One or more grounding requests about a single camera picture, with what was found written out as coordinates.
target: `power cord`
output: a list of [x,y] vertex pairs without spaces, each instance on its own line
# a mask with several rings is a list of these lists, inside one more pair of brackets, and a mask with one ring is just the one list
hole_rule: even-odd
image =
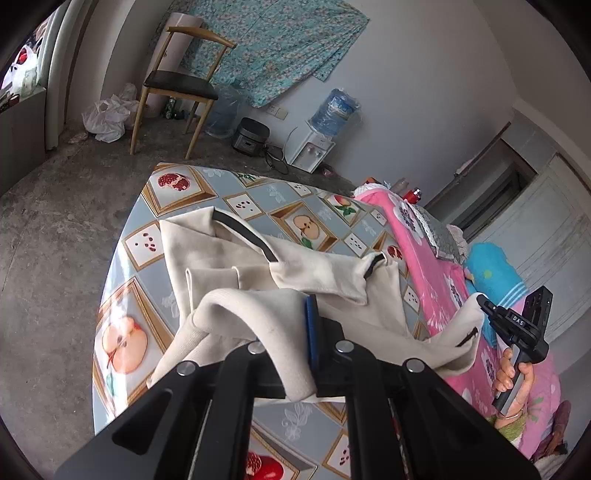
[[[265,162],[272,170],[277,170],[282,175],[287,175],[290,172],[289,166],[287,165],[287,161],[285,160],[285,155],[283,154],[283,150],[271,144],[265,144],[262,148],[265,154]],[[285,164],[285,171],[281,171],[277,166]]]
[[[277,170],[279,173],[281,173],[282,175],[287,175],[290,172],[287,160],[285,159],[285,147],[287,146],[287,142],[289,141],[291,134],[296,131],[297,127],[294,127],[291,132],[289,133],[289,135],[287,135],[287,138],[285,139],[285,142],[283,143],[283,148],[278,147],[276,145],[272,145],[272,144],[264,144],[262,147],[263,152],[265,153],[265,162],[267,162],[267,165],[269,165],[269,167],[272,170]],[[275,164],[281,164],[284,163],[285,164],[285,172],[281,171],[279,168],[277,168],[275,166]]]

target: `plastic bag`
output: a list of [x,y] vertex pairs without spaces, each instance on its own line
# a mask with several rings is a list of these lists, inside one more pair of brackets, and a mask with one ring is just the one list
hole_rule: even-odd
[[125,133],[125,128],[133,128],[139,102],[135,100],[137,90],[126,83],[122,92],[107,100],[99,100],[82,112],[84,128],[102,142],[111,143]]
[[21,93],[22,81],[25,78],[25,74],[29,70],[33,70],[33,69],[35,70],[34,83],[35,84],[37,83],[37,55],[35,55],[35,52],[33,52],[31,50],[31,47],[29,47],[29,45],[25,45],[23,48],[27,52],[27,59],[25,60],[25,62],[23,64],[18,64],[17,60],[21,54],[21,51],[19,51],[17,58],[14,59],[14,61],[12,62],[10,67],[8,68],[8,73],[4,77],[4,80],[2,81],[2,88],[4,88],[6,85],[8,85],[10,82],[12,82],[11,93],[13,93],[13,94]]
[[244,96],[232,85],[220,85],[216,90],[218,99],[207,116],[205,133],[216,138],[228,138],[234,133],[232,127],[244,103]]

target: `red bottle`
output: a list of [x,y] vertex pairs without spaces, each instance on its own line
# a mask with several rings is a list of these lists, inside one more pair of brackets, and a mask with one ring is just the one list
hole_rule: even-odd
[[404,200],[406,200],[408,203],[415,204],[421,199],[421,190],[420,189],[409,190],[406,193],[406,195],[402,198]]

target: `bracelet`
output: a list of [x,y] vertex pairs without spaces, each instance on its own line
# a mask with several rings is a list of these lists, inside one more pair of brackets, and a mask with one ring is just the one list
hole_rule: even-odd
[[497,413],[496,418],[497,418],[497,420],[512,420],[512,419],[516,419],[517,417],[519,417],[522,413],[523,413],[523,407],[521,407],[519,409],[519,411],[515,415],[512,415],[511,417],[504,417],[501,413]]

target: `white bag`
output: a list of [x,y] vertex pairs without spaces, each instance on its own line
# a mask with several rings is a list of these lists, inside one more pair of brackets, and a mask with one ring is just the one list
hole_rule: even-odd
[[23,48],[27,51],[27,59],[22,65],[17,63],[22,49],[19,50],[17,58],[14,59],[8,68],[8,74],[4,77],[2,82],[2,88],[8,85],[8,83],[12,82],[11,93],[13,94],[21,93],[22,81],[25,78],[27,70],[37,69],[37,55],[35,55],[29,45],[25,45]]
[[139,102],[135,100],[137,90],[131,83],[126,83],[119,96],[112,95],[107,100],[99,100],[82,112],[84,128],[91,134],[96,134],[99,141],[111,143],[118,140],[125,133],[125,128],[133,128],[132,113],[138,109]]

